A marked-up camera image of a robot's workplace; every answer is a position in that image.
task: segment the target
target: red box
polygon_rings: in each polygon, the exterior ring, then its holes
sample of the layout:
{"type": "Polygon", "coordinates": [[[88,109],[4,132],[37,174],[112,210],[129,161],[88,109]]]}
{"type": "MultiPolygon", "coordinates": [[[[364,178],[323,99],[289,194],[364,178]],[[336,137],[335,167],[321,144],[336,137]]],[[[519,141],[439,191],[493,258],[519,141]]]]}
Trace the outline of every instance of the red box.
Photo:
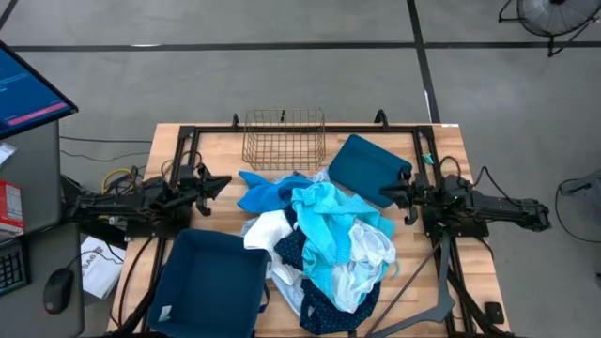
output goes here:
{"type": "Polygon", "coordinates": [[[22,233],[21,187],[0,180],[0,238],[22,233]]]}

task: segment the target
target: gold wire basket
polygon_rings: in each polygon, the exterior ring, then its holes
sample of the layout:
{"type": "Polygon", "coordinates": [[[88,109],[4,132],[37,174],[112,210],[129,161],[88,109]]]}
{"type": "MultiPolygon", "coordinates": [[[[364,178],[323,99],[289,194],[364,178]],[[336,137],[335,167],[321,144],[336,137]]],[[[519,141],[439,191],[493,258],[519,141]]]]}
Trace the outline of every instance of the gold wire basket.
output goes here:
{"type": "Polygon", "coordinates": [[[310,170],[325,158],[321,109],[254,109],[246,113],[242,160],[253,169],[310,170]]]}

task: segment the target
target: polka dot clothing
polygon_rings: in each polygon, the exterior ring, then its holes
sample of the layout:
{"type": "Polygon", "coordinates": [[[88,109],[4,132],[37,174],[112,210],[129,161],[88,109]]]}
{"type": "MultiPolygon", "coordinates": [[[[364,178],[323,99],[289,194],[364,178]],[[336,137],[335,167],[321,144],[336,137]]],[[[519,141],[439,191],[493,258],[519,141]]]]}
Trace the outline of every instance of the polka dot clothing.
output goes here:
{"type": "Polygon", "coordinates": [[[285,238],[280,239],[273,250],[282,257],[282,263],[302,271],[302,247],[307,237],[297,228],[285,238]]]}
{"type": "Polygon", "coordinates": [[[374,289],[367,294],[354,314],[336,309],[310,280],[302,281],[301,286],[304,299],[300,308],[300,325],[312,334],[320,335],[357,329],[365,318],[372,315],[378,302],[381,283],[374,284],[374,289]]]}

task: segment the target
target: keyboard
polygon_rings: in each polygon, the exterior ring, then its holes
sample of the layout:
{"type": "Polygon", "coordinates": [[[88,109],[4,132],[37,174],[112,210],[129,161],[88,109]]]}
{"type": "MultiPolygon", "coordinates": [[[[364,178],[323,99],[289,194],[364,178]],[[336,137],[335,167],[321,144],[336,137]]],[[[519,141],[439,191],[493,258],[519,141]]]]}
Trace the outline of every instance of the keyboard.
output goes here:
{"type": "Polygon", "coordinates": [[[29,282],[24,253],[20,238],[0,243],[0,296],[26,286],[29,282]]]}

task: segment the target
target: computer screen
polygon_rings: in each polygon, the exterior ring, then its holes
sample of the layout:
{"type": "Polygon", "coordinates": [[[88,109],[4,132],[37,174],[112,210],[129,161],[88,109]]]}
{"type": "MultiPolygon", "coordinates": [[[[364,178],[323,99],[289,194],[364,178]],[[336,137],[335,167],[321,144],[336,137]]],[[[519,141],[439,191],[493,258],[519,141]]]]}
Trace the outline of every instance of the computer screen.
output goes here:
{"type": "Polygon", "coordinates": [[[0,139],[77,112],[77,107],[0,44],[0,139]]]}

